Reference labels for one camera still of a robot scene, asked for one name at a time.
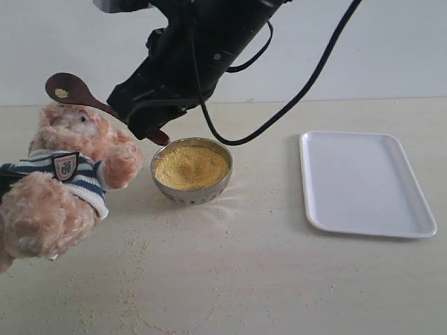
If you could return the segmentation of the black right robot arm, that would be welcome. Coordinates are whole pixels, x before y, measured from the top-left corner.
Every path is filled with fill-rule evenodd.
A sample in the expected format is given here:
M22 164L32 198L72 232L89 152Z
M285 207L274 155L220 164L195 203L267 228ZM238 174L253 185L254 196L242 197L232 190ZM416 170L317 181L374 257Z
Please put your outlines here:
M207 101L223 74L283 1L153 1L168 24L149 35L147 57L108 105L139 140Z

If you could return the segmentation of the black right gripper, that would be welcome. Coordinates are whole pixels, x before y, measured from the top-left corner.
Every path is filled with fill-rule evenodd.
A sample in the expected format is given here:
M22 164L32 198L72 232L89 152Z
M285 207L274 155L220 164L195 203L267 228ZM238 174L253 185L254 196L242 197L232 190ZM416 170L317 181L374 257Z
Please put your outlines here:
M167 140L161 128L208 99L237 58L235 27L165 27L149 35L147 57L129 79L118 84L107 104L139 140Z

